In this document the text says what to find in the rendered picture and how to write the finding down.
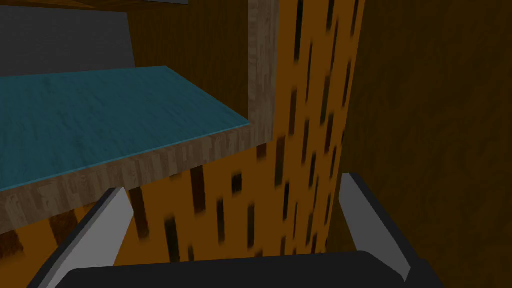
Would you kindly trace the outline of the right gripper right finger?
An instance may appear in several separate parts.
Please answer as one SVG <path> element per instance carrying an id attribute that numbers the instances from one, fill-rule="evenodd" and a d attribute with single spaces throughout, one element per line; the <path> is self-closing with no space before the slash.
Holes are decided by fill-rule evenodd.
<path id="1" fill-rule="evenodd" d="M 359 174 L 341 175 L 338 201 L 356 249 L 412 282 L 418 254 Z"/>

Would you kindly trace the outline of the teal and wood cupboard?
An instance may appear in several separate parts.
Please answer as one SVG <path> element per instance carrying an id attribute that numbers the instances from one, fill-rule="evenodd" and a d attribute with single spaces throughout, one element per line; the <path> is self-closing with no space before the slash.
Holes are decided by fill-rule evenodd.
<path id="1" fill-rule="evenodd" d="M 0 235 L 270 142 L 280 0 L 0 0 Z"/>

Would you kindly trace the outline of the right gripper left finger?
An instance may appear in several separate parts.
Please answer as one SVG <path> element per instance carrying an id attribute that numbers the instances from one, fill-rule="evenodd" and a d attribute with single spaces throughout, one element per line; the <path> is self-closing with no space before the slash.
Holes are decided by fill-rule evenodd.
<path id="1" fill-rule="evenodd" d="M 100 288 L 97 268 L 114 265 L 134 210 L 123 187 L 109 188 L 44 262 L 27 288 Z"/>

